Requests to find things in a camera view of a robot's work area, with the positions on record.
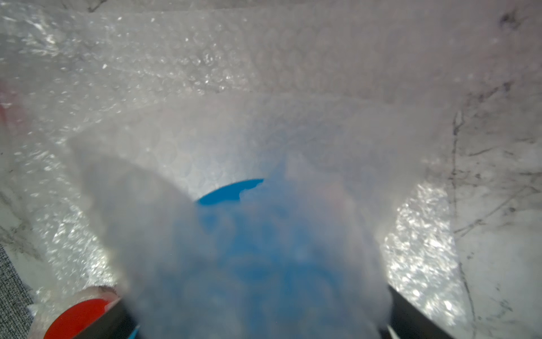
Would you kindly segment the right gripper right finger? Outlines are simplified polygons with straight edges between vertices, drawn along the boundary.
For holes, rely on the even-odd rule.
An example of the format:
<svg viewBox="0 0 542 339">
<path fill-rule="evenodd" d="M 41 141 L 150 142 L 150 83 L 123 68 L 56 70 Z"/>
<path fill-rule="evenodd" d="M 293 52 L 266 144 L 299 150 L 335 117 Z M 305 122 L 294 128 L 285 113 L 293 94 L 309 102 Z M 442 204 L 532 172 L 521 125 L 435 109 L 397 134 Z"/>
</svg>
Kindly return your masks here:
<svg viewBox="0 0 542 339">
<path fill-rule="evenodd" d="M 394 331 L 399 338 L 453 339 L 439 325 L 432 322 L 391 285 L 392 312 L 389 327 L 380 331 L 381 338 L 392 338 Z"/>
</svg>

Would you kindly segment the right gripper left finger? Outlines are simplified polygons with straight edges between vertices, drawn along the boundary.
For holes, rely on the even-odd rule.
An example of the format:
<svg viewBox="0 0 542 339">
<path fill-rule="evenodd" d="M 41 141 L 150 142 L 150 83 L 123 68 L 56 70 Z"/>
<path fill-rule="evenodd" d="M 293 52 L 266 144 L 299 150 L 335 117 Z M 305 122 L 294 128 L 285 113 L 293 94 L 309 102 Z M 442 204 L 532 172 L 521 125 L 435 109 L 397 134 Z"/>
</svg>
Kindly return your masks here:
<svg viewBox="0 0 542 339">
<path fill-rule="evenodd" d="M 120 299 L 75 339 L 139 339 L 140 326 Z"/>
</svg>

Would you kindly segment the blue wine glass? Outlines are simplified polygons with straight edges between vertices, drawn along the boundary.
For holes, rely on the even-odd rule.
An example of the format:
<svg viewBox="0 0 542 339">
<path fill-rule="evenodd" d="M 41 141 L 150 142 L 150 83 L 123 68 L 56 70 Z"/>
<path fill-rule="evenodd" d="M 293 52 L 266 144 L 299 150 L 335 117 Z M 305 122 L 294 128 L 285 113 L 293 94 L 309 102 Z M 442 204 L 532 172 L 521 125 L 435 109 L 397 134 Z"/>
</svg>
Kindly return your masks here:
<svg viewBox="0 0 542 339">
<path fill-rule="evenodd" d="M 341 184 L 176 202 L 169 338 L 369 338 L 363 233 Z"/>
</svg>

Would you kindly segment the wrapped red wine glass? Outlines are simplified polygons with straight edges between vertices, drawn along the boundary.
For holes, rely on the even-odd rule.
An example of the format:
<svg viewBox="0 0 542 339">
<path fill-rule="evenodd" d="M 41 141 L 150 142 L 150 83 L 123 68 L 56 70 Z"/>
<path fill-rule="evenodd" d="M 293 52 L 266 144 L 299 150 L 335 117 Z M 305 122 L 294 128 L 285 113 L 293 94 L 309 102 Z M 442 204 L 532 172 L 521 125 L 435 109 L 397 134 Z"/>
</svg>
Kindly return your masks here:
<svg viewBox="0 0 542 339">
<path fill-rule="evenodd" d="M 114 306 L 119 294 L 112 287 L 93 286 L 69 297 L 31 305 L 34 320 L 29 338 L 74 338 Z"/>
</svg>

